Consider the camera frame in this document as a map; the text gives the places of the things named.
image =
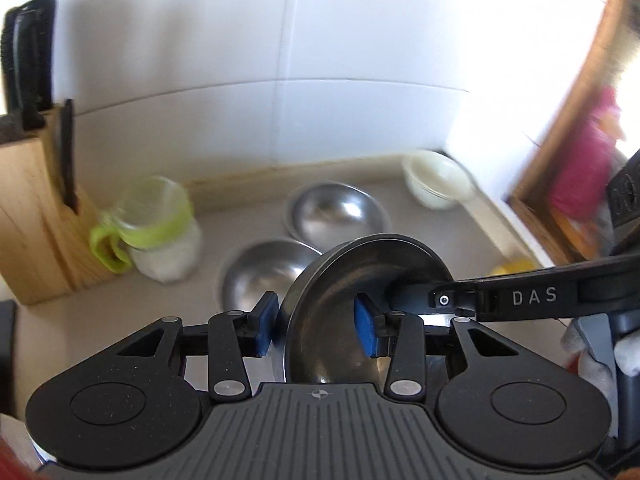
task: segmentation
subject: pink bottle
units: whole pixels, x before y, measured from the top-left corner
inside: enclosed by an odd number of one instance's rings
[[[609,181],[611,162],[620,136],[616,90],[602,89],[600,99],[580,126],[549,193],[549,202],[577,221],[593,218]]]

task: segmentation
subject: ribbed gray panel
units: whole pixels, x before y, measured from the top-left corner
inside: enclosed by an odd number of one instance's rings
[[[42,472],[52,480],[602,478],[587,465],[524,475],[476,463],[440,436],[423,409],[385,400],[370,384],[265,384],[251,400],[216,407],[193,440],[158,462],[110,473],[49,464]]]

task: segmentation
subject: knife block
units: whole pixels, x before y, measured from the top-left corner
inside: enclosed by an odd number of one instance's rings
[[[0,146],[0,274],[22,304],[111,279],[89,250],[97,211],[81,189],[77,212],[63,203],[54,147],[60,107],[46,126]]]

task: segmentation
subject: stainless steel bowl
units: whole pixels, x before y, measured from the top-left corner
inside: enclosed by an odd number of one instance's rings
[[[240,251],[223,271],[220,300],[223,310],[250,311],[268,290],[282,302],[300,273],[319,251],[289,238],[260,242]]]
[[[287,201],[285,225],[296,239],[328,251],[344,242],[389,231],[382,206],[362,190],[338,182],[313,184]]]
[[[384,370],[365,355],[353,324],[353,298],[366,292],[382,309],[384,291],[408,273],[452,280],[437,254],[408,236],[378,234],[323,254],[289,289],[276,321],[276,380],[378,383]]]

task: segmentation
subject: white bowl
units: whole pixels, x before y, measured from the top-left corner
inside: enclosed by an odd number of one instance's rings
[[[467,172],[454,160],[427,150],[413,152],[402,160],[404,178],[412,195],[432,209],[449,209],[474,196]]]

